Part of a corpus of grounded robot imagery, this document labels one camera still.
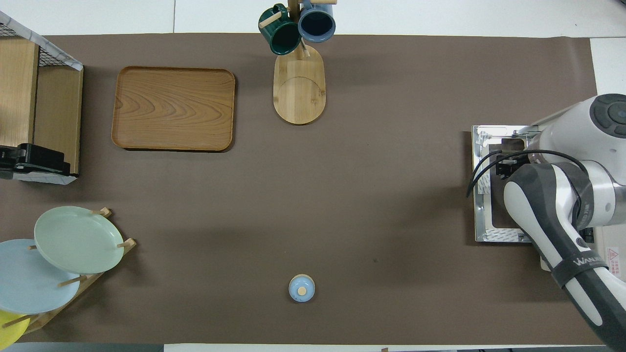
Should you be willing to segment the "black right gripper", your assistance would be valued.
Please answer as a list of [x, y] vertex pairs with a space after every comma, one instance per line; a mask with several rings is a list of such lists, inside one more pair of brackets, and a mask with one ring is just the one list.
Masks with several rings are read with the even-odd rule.
[[526, 164], [525, 157], [512, 157], [495, 165], [495, 174], [501, 179], [510, 178], [521, 166]]

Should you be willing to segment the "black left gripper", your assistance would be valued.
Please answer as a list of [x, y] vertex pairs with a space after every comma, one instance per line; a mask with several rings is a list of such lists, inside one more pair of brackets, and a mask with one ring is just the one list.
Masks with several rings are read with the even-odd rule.
[[0, 170], [10, 173], [45, 172], [61, 176], [71, 175], [71, 165], [65, 163], [64, 153], [33, 143], [1, 146]]

